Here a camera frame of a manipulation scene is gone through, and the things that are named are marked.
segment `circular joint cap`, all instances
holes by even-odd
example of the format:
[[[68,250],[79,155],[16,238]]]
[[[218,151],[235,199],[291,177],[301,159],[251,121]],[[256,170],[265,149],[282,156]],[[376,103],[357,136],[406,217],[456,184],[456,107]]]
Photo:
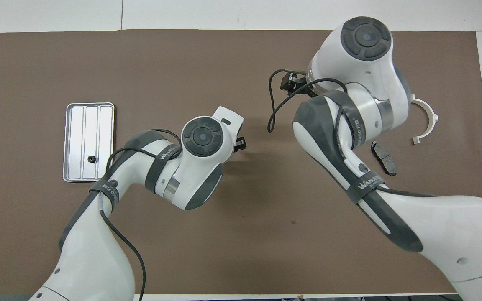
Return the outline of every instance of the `circular joint cap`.
[[[388,28],[370,17],[356,17],[345,22],[341,32],[343,49],[361,61],[380,59],[392,45]]]
[[[210,117],[197,118],[182,133],[184,147],[197,157],[215,154],[222,145],[224,133],[220,124]]]

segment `black cable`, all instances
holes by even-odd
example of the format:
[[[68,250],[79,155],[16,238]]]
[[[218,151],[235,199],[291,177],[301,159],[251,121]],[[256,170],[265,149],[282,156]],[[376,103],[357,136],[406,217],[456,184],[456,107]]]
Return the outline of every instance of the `black cable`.
[[[120,237],[120,239],[128,245],[128,247],[130,247],[131,251],[133,251],[135,253],[135,255],[137,255],[137,258],[139,258],[139,262],[140,262],[141,268],[142,268],[142,287],[141,287],[141,293],[140,293],[140,296],[139,296],[139,301],[142,301],[142,295],[144,295],[144,287],[146,285],[146,268],[144,266],[144,261],[142,260],[142,257],[139,254],[139,251],[137,251],[137,249],[134,247],[134,245],[131,244],[131,242],[126,237],[124,237],[124,235],[122,235],[122,233],[120,233],[120,231],[115,227],[115,225],[113,225],[111,223],[111,221],[109,221],[109,219],[106,217],[105,212],[103,212],[103,210],[100,210],[100,215],[102,216],[102,219],[107,224],[107,226],[109,226],[109,228],[113,232],[115,232],[117,234],[117,236]]]
[[[172,136],[174,136],[174,138],[176,138],[176,140],[178,141],[180,147],[182,145],[182,141],[181,139],[178,137],[178,135],[174,134],[173,132],[169,131],[169,130],[165,130],[163,128],[154,128],[150,131],[156,131],[156,132],[163,132],[163,133],[168,133]],[[111,154],[111,156],[109,156],[109,158],[107,158],[107,164],[105,165],[105,173],[109,173],[109,169],[111,168],[111,161],[113,161],[113,159],[115,158],[115,156],[118,154],[118,153],[121,153],[121,152],[125,152],[125,151],[134,151],[134,152],[139,152],[139,153],[143,153],[145,155],[148,155],[152,158],[155,158],[156,156],[150,152],[147,152],[145,151],[144,149],[142,148],[131,148],[131,147],[123,147],[123,148],[119,148],[117,149],[115,152],[113,152]],[[176,152],[176,154],[172,155],[169,160],[172,160],[174,158],[177,158],[182,152],[178,151]]]
[[[182,145],[182,140],[178,137],[178,135],[174,134],[173,132],[171,132],[171,131],[169,131],[169,130],[165,130],[164,128],[153,128],[153,129],[151,129],[151,131],[163,132],[163,133],[167,133],[167,134],[169,134],[169,135],[172,135],[174,138],[176,138],[176,140],[178,141],[178,144],[179,144],[180,146]],[[171,159],[174,159],[174,158],[176,158],[177,156],[179,156],[179,153],[172,155],[172,157],[170,157],[170,158],[171,158]]]
[[[442,299],[444,299],[444,300],[448,300],[448,301],[459,301],[459,300],[455,300],[455,299],[449,299],[449,298],[444,297],[444,296],[442,296],[442,295],[438,295],[438,297],[440,297],[440,298],[442,298]]]
[[[345,154],[343,154],[341,143],[340,143],[340,119],[343,114],[343,108],[339,105],[340,109],[338,109],[337,117],[336,117],[336,124],[334,126],[334,133],[336,135],[336,143],[338,144],[338,150],[340,151],[340,155],[342,156],[343,160],[346,160]]]
[[[182,145],[182,141],[181,139],[178,137],[178,135],[174,134],[173,132],[169,131],[169,130],[165,130],[163,128],[154,128],[152,129],[151,131],[157,131],[157,132],[163,132],[163,133],[168,133],[172,136],[174,136],[176,138],[176,140],[178,141],[179,145],[181,146]],[[134,151],[134,152],[139,152],[139,153],[143,153],[147,156],[150,156],[152,158],[155,158],[156,155],[150,153],[150,152],[147,152],[146,150],[142,149],[142,148],[132,148],[132,147],[123,147],[123,148],[120,148],[120,149],[117,149],[115,152],[113,152],[111,154],[111,156],[109,156],[109,158],[107,159],[107,164],[105,165],[105,173],[109,174],[110,172],[110,168],[111,168],[111,161],[113,161],[113,159],[115,158],[115,156],[118,154],[118,153],[121,153],[121,152],[125,152],[125,151]],[[177,156],[179,156],[181,154],[180,151],[176,152],[176,154],[172,155],[169,160],[172,160],[174,158],[176,158]],[[145,289],[145,285],[146,285],[146,268],[144,266],[144,261],[142,260],[142,257],[139,253],[139,251],[137,251],[137,249],[131,244],[131,242],[126,238],[124,237],[124,235],[122,235],[122,233],[115,227],[115,225],[113,225],[111,223],[111,221],[109,221],[109,219],[107,218],[107,216],[105,215],[105,212],[102,210],[100,210],[100,215],[102,216],[102,219],[103,221],[105,222],[105,224],[107,224],[107,226],[109,226],[109,228],[115,232],[117,234],[118,237],[120,237],[120,239],[125,242],[128,247],[130,247],[130,249],[135,253],[135,255],[137,256],[137,258],[139,259],[139,262],[140,262],[140,265],[141,265],[141,268],[142,268],[142,287],[141,287],[141,293],[140,293],[140,297],[139,297],[139,301],[142,301],[142,295],[144,295],[144,289]]]
[[[271,107],[273,108],[273,111],[275,110],[275,107],[274,107],[273,87],[271,86],[271,82],[273,81],[273,77],[276,74],[279,74],[280,72],[285,72],[285,69],[276,70],[275,72],[273,72],[273,74],[271,74],[271,76],[269,76],[269,95],[271,96]]]
[[[125,151],[134,151],[134,152],[143,153],[143,154],[148,155],[152,158],[156,157],[154,154],[152,154],[150,152],[147,152],[142,148],[132,148],[132,147],[119,148],[116,151],[114,151],[111,154],[111,156],[109,156],[109,158],[107,158],[107,165],[105,166],[105,173],[109,173],[109,169],[111,168],[111,161],[115,158],[116,154],[121,153],[121,152],[125,152]]]
[[[417,193],[417,192],[410,192],[410,191],[402,191],[402,190],[395,190],[390,189],[382,186],[377,186],[375,189],[380,190],[382,192],[387,192],[391,194],[397,194],[399,196],[416,196],[419,198],[435,198],[436,195],[430,193]]]
[[[339,80],[336,80],[335,78],[319,78],[319,79],[316,79],[314,80],[313,82],[309,82],[307,84],[303,84],[300,88],[298,88],[297,90],[295,90],[293,93],[291,93],[286,99],[284,99],[277,107],[276,109],[273,109],[273,112],[271,113],[271,116],[269,118],[269,122],[267,123],[267,131],[269,133],[273,132],[274,130],[274,125],[275,125],[275,120],[276,120],[276,113],[278,112],[278,110],[280,110],[280,108],[282,108],[282,106],[287,103],[287,101],[289,101],[290,99],[292,99],[295,95],[299,94],[300,92],[304,91],[304,89],[308,88],[308,87],[311,87],[313,86],[314,84],[317,84],[318,82],[335,82],[336,84],[338,84],[340,87],[342,87],[343,89],[343,92],[347,93],[347,87],[345,86],[345,84],[343,84],[341,81]]]

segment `white floor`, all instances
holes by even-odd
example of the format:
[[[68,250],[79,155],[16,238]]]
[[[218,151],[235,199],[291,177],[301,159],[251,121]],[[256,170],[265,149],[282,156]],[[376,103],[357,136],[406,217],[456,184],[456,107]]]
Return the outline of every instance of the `white floor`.
[[[380,19],[393,31],[475,31],[482,74],[482,0],[0,0],[0,32],[157,28],[330,30],[357,15]],[[148,299],[233,297],[168,295]]]

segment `black strap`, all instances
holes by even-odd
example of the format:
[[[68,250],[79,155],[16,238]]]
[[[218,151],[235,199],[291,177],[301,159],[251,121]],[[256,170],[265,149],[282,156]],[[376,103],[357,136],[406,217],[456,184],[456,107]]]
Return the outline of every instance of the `black strap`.
[[[380,184],[386,183],[381,176],[374,171],[364,173],[354,182],[347,190],[347,196],[352,200],[354,204],[358,202],[371,190],[374,190]]]
[[[347,93],[339,90],[328,91],[323,95],[329,97],[330,99],[332,99],[332,101],[342,107],[347,122],[351,126],[351,134],[353,140],[351,149],[363,145],[366,141],[366,127],[364,125],[362,115],[360,115],[360,111],[354,104],[354,101],[352,101],[352,99]]]
[[[98,191],[105,194],[111,201],[111,210],[114,210],[120,200],[118,190],[116,189],[117,185],[118,182],[116,180],[107,181],[100,179],[92,185],[88,192]]]
[[[155,194],[157,194],[155,192],[155,183],[157,183],[157,180],[159,179],[161,172],[167,165],[167,162],[170,159],[170,157],[172,157],[174,154],[178,152],[179,152],[179,146],[175,144],[171,144],[165,147],[159,154],[157,154],[157,156],[155,157],[155,160],[150,166],[148,175],[146,175],[146,180],[144,182],[144,186],[149,191],[153,191]]]

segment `brown surface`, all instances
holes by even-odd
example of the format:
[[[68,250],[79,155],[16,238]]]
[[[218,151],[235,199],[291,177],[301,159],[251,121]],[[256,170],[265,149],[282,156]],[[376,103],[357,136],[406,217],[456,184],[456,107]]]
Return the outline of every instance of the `brown surface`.
[[[268,76],[304,69],[329,32],[122,31],[0,33],[0,294],[33,293],[89,183],[62,179],[65,108],[117,107],[116,145],[224,105],[245,117],[248,148],[225,166],[205,206],[182,212],[132,187],[112,221],[140,250],[146,293],[442,293],[438,269],[402,251],[297,144],[298,97],[266,132]],[[390,187],[482,196],[482,86],[475,34],[394,32],[394,63],[440,116],[379,137],[396,159]],[[274,86],[279,84],[279,77]],[[283,92],[276,92],[283,99]],[[369,143],[358,152],[382,174]],[[140,286],[140,268],[124,247]]]

